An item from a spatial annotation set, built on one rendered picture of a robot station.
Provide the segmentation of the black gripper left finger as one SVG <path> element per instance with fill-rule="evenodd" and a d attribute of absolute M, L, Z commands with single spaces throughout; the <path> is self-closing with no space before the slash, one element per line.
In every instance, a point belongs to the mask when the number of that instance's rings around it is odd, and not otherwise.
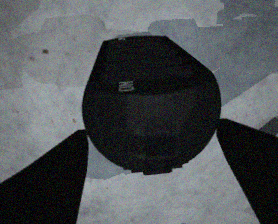
<path fill-rule="evenodd" d="M 0 183 L 0 224 L 76 224 L 89 154 L 77 130 Z"/>

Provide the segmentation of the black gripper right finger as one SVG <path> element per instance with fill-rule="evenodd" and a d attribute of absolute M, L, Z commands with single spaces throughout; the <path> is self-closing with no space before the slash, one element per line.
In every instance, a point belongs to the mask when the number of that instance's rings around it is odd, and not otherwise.
<path fill-rule="evenodd" d="M 278 136 L 223 118 L 216 137 L 260 224 L 278 224 Z"/>

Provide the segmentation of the dark grey controller unit with rocker switches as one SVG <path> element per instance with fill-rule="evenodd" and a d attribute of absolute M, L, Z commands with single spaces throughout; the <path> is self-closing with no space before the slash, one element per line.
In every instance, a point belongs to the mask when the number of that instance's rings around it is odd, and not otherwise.
<path fill-rule="evenodd" d="M 214 137 L 221 95 L 213 73 L 166 36 L 104 40 L 82 114 L 95 149 L 143 175 L 182 168 Z"/>

